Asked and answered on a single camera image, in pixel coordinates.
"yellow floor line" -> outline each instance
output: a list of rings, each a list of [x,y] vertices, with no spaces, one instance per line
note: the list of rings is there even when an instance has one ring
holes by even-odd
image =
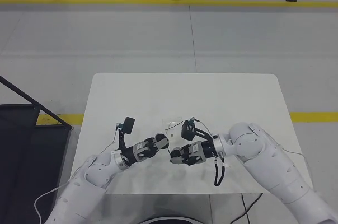
[[[200,6],[333,7],[338,2],[228,1],[228,0],[0,0],[0,4],[152,4]]]
[[[59,114],[59,117],[70,125],[82,125],[83,114]],[[291,112],[293,123],[327,123],[338,122],[338,112]],[[41,114],[37,120],[38,125],[60,124],[50,115]]]

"metal pole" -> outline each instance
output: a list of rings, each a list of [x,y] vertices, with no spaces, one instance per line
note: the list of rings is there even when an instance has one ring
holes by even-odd
[[[45,113],[47,113],[48,115],[50,115],[51,117],[53,117],[54,119],[56,119],[58,122],[60,122],[61,124],[63,124],[66,128],[69,128],[70,130],[72,129],[71,125],[69,125],[67,122],[65,122],[64,120],[62,120],[60,117],[58,117],[57,115],[55,115],[54,113],[52,113],[49,109],[47,109],[44,106],[42,106],[42,104],[40,104],[39,102],[37,102],[36,100],[34,100],[31,96],[27,95],[22,90],[20,90],[19,88],[17,88],[15,85],[13,85],[12,83],[10,83],[6,79],[4,79],[2,76],[0,76],[0,83],[4,84],[10,90],[12,90],[15,93],[19,94],[20,96],[22,96],[28,102],[30,102],[30,103],[32,103],[32,104],[40,107],[41,110],[43,110]]]

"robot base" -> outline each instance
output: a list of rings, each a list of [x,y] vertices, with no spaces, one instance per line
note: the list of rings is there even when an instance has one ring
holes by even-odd
[[[141,222],[140,224],[203,224],[203,223],[187,217],[166,216],[166,217],[151,218],[150,220],[146,220],[144,222]]]

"white tabletop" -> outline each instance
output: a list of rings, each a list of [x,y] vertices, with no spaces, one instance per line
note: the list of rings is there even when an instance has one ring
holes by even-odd
[[[93,77],[72,172],[113,139],[115,124],[135,119],[131,146],[156,133],[168,121],[192,116],[214,133],[228,132],[237,122],[255,122],[287,150],[301,152],[277,78],[272,74],[98,73]],[[189,142],[178,129],[168,133],[170,149]],[[118,143],[110,150],[117,149]],[[312,185],[304,159],[289,153]],[[118,174],[108,194],[217,194],[266,192],[234,157],[219,187],[214,186],[214,159],[193,166],[170,163],[167,150]]]

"gray floor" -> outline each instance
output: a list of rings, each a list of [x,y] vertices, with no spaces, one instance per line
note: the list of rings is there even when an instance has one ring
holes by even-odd
[[[273,73],[289,111],[338,111],[338,10],[0,7],[0,74],[53,112],[83,114],[97,72]],[[0,103],[19,102],[0,85]],[[315,188],[338,209],[338,123],[294,127]],[[68,167],[80,128],[72,133]],[[255,197],[245,195],[248,204]],[[110,195],[92,222],[185,214],[217,224],[242,211],[239,195]],[[250,217],[253,223],[296,223],[270,194]]]

